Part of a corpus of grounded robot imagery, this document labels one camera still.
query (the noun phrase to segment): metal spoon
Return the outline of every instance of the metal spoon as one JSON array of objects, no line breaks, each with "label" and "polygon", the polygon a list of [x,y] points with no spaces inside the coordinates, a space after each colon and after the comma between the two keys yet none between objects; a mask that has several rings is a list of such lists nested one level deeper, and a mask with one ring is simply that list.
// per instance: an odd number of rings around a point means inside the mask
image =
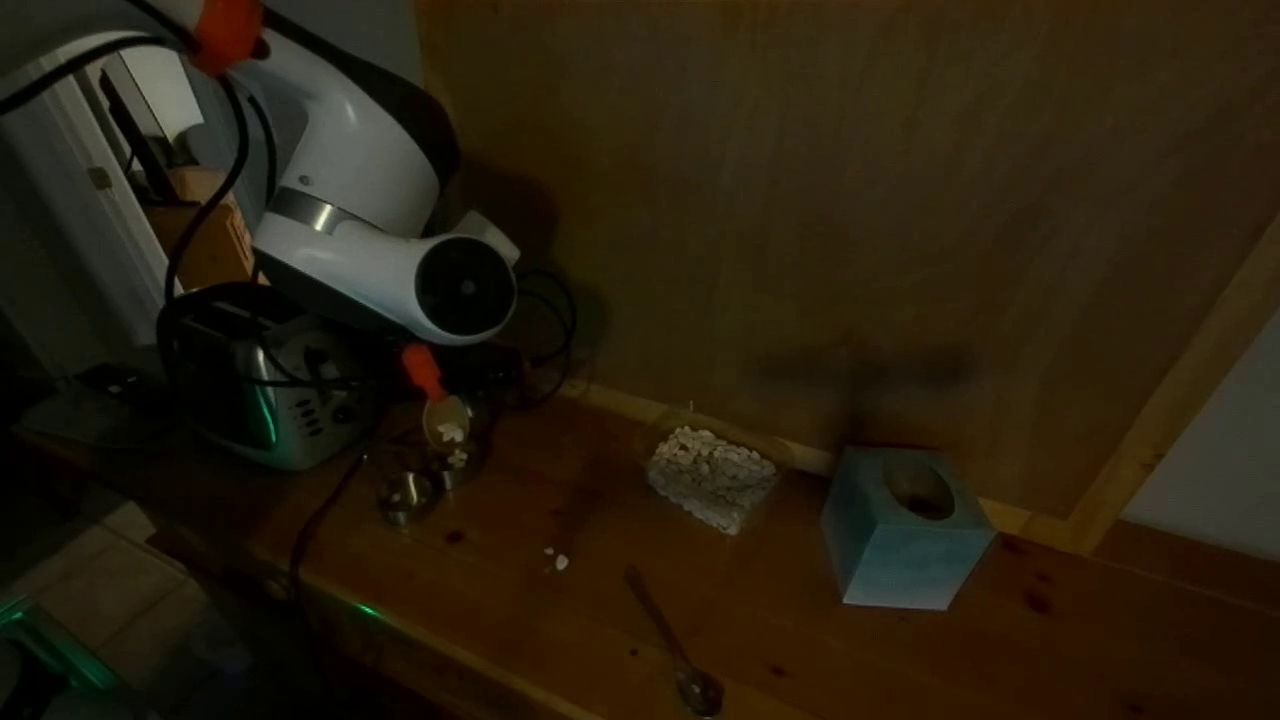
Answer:
[{"label": "metal spoon", "polygon": [[669,655],[679,662],[676,668],[676,697],[694,716],[722,716],[726,706],[726,683],[695,668],[679,634],[672,632],[669,614],[658,609],[645,574],[630,566],[630,588],[642,599],[645,614],[654,618],[658,634],[663,638]]}]

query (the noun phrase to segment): metal part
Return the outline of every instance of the metal part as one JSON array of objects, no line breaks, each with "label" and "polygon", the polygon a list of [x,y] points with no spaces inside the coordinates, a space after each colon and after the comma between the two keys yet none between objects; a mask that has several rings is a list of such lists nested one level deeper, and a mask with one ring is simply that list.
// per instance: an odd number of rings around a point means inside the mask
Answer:
[{"label": "metal part", "polygon": [[340,221],[352,215],[352,212],[344,212],[344,209],[338,209],[338,205],[327,205],[319,197],[296,191],[296,186],[280,186],[270,209],[278,215],[310,224],[319,234],[327,234]]},{"label": "metal part", "polygon": [[660,602],[654,599],[645,574],[637,566],[630,566],[630,588],[637,596],[637,602],[645,609],[645,614],[654,618],[658,634],[663,638],[669,655],[676,660],[676,697],[694,716],[722,716],[726,706],[726,683],[695,668],[690,646],[679,644],[676,629],[669,624],[669,614],[660,612]]},{"label": "metal part", "polygon": [[439,499],[439,478],[420,476],[420,473],[402,473],[378,494],[378,509],[386,511],[387,523],[410,527],[420,514],[429,514],[429,509],[437,509],[437,499]]}]

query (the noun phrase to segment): light blue tissue box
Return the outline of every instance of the light blue tissue box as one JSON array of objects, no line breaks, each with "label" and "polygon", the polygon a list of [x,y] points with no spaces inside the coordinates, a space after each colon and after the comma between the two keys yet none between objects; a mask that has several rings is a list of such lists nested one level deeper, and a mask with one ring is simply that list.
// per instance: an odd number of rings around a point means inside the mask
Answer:
[{"label": "light blue tissue box", "polygon": [[848,448],[823,505],[846,602],[940,612],[994,542],[958,473],[920,448]]}]

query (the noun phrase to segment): small box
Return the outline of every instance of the small box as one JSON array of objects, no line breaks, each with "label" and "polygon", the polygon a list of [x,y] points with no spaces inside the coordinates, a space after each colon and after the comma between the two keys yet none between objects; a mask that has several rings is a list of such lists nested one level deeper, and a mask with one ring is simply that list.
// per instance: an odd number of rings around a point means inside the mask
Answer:
[{"label": "small box", "polygon": [[868,609],[947,609],[996,535],[958,473],[920,448],[848,448],[822,523],[841,599]]}]

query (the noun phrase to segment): wooden wall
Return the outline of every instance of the wooden wall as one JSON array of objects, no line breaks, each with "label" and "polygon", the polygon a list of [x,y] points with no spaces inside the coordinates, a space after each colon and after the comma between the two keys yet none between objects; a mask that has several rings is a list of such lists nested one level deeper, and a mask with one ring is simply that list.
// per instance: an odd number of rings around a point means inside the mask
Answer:
[{"label": "wooden wall", "polygon": [[1280,212],[1271,0],[420,0],[420,35],[470,191],[589,300],[584,377],[931,442],[1047,520]]}]

